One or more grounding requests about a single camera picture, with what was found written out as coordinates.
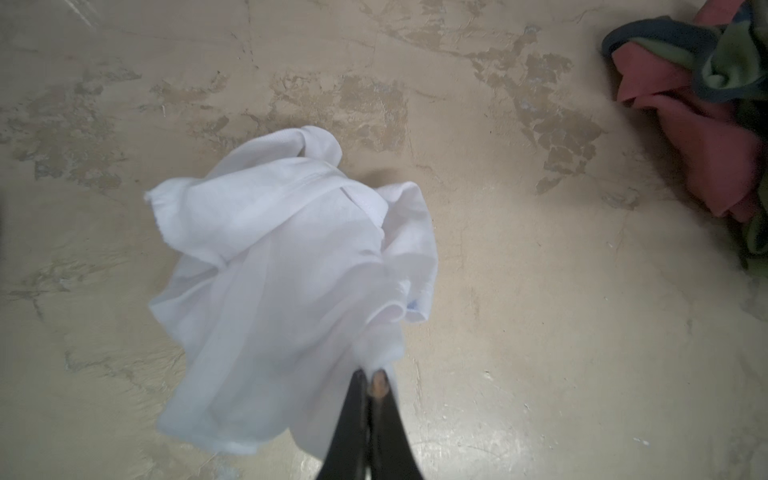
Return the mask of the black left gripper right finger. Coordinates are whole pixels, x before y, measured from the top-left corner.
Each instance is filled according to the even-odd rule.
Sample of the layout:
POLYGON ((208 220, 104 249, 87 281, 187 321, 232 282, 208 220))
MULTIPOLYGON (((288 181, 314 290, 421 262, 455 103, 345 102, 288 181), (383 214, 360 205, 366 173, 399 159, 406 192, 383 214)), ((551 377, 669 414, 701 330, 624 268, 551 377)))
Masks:
POLYGON ((369 470, 373 480, 423 480, 385 370, 368 387, 369 470))

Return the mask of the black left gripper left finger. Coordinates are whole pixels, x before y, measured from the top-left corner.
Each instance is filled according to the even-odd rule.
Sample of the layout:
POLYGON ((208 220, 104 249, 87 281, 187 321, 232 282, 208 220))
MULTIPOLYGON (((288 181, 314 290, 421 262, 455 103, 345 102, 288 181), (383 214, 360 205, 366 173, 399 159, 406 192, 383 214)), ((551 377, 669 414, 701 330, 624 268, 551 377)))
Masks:
POLYGON ((351 378, 343 407, 317 480, 363 480, 368 470, 368 379, 360 369, 351 378))

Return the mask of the white cloth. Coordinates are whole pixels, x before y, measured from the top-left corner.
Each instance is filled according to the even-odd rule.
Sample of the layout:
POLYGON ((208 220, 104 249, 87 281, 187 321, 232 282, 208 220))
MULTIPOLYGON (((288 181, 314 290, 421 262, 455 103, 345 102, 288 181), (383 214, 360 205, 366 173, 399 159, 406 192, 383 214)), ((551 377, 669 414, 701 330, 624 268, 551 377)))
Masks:
POLYGON ((390 370, 403 323, 429 317, 438 252, 420 188, 369 187, 341 158, 328 131, 284 129, 147 192, 180 255, 149 304, 186 358, 161 432, 234 455, 289 432, 323 458, 353 373, 390 370))

